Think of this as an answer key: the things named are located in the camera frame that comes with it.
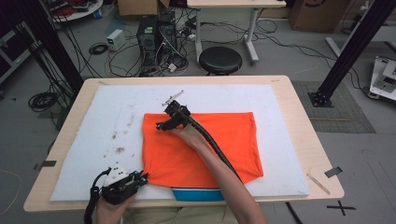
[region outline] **orange cloth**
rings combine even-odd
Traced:
[[[253,113],[192,114],[192,117],[215,139],[244,183],[263,176]],[[157,122],[168,119],[165,114],[146,114],[143,120],[143,163],[148,182],[173,188],[218,188],[215,178],[192,148],[173,133],[156,130]]]

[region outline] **blue stripe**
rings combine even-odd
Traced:
[[[219,189],[172,189],[176,200],[184,202],[224,201]]]

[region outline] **cardboard box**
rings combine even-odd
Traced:
[[[121,16],[159,15],[169,0],[119,0]]]
[[[288,19],[291,7],[270,7],[265,8],[260,15],[261,18]]]
[[[291,9],[291,29],[332,33],[349,6],[350,0],[296,0]]]

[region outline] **white foam board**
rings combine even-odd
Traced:
[[[133,85],[98,88],[64,160],[51,200],[88,201],[93,180],[116,161],[128,172],[142,170],[143,116],[162,113],[162,103],[181,90],[184,93],[177,101],[192,113],[253,112],[265,172],[264,177],[246,184],[253,196],[309,194],[270,85]],[[102,186],[104,180],[99,179],[97,185]],[[148,184],[136,199],[175,197],[169,188]]]

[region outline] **metal pole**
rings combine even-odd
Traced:
[[[331,105],[330,98],[335,89],[395,7],[395,0],[374,1],[317,92],[308,93],[313,106],[326,107]]]
[[[68,55],[58,34],[53,30],[48,14],[39,1],[21,0],[15,4],[32,33],[38,37],[50,57],[64,75],[67,84],[77,96],[83,80]]]

